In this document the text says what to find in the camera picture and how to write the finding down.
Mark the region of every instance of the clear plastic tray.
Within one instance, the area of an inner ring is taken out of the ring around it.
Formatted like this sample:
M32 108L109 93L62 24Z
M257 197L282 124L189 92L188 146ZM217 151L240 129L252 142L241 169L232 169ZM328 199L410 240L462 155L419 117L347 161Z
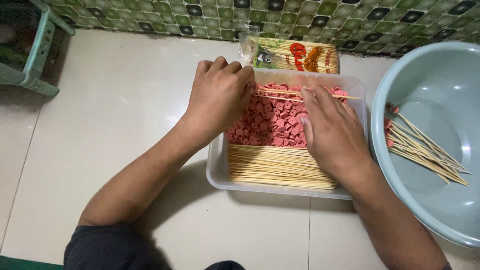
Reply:
M349 96L361 99L349 99L350 106L355 108L358 117L363 125L365 135L367 135L367 112L365 103L365 93L361 81L353 76L321 74L311 72L299 72L290 70L273 69L254 69L255 80L258 84L267 84L275 82L277 84L286 83L289 86L314 86L323 85L326 87L339 86L347 91ZM230 180L227 162L228 142L224 139L223 133L215 138L208 149L207 160L207 179L212 186L219 189L245 190L267 193L301 195L312 197L336 198L350 200L351 196L341 185L337 185L334 190L318 190L300 187L288 187L272 184L253 184L237 183Z

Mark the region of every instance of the light blue basin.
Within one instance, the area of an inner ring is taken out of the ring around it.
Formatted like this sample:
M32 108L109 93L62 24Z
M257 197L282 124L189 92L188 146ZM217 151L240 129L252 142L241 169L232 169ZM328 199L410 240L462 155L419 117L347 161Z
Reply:
M473 173L461 174L470 187L448 185L387 151L383 118L388 101ZM371 127L378 163L413 214L440 236L480 248L480 46L442 42L402 57L378 86Z

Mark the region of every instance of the tiled wall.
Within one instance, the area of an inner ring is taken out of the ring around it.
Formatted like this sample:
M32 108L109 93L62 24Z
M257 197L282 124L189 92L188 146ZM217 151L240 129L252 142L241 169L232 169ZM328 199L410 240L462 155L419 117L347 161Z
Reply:
M479 0L44 1L85 28L236 41L258 25L263 37L391 56L446 40L480 44Z

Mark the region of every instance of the beige floor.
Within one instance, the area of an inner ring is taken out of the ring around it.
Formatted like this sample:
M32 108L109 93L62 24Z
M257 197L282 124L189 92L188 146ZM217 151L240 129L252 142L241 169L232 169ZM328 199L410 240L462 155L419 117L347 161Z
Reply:
M78 30L55 98L0 90L0 254L61 264L89 198L185 111L196 63L236 52L236 43ZM340 60L369 105L394 62ZM225 259L249 270L385 269L351 202L217 190L206 156L190 159L139 222L174 269ZM480 267L480 253L439 242L454 269Z

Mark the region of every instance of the person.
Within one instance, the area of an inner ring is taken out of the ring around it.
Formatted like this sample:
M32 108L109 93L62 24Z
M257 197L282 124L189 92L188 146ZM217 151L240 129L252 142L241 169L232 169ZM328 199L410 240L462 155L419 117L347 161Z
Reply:
M199 62L185 114L92 197L66 247L64 269L169 269L131 224L193 154L240 116L254 88L251 67L228 64L223 57ZM383 263L395 270L450 269L442 250L393 193L370 156L355 110L319 86L303 87L301 93L309 116L301 120L308 151L350 192ZM207 270L244 268L225 261Z

